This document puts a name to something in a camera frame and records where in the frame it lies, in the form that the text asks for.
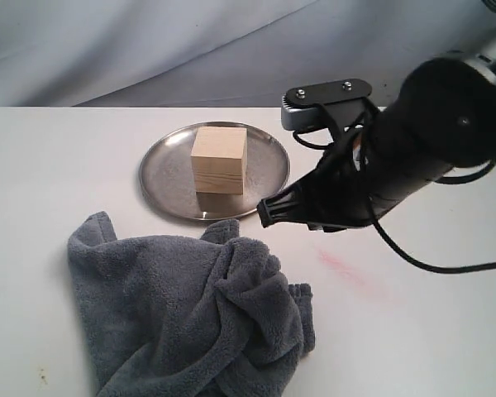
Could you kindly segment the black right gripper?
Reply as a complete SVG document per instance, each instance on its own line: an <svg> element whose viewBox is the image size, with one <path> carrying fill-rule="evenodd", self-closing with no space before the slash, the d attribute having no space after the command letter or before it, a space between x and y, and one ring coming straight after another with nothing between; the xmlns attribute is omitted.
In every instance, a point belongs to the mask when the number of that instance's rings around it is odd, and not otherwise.
<svg viewBox="0 0 496 397"><path fill-rule="evenodd" d="M441 57L417 67L385 110L322 148L315 169L256 210L323 230L366 227L454 168L496 162L496 61Z"/></svg>

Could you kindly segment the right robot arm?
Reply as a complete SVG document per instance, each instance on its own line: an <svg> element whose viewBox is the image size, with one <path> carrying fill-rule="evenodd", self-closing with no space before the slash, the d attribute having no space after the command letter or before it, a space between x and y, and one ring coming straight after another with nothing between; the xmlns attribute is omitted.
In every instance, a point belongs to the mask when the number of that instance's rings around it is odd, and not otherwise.
<svg viewBox="0 0 496 397"><path fill-rule="evenodd" d="M496 31L419 65L384 110L371 93L364 80L343 79L284 95L284 129L299 143L326 129L331 142L312 171L260 201L264 227L367 227L454 168L496 161Z"/></svg>

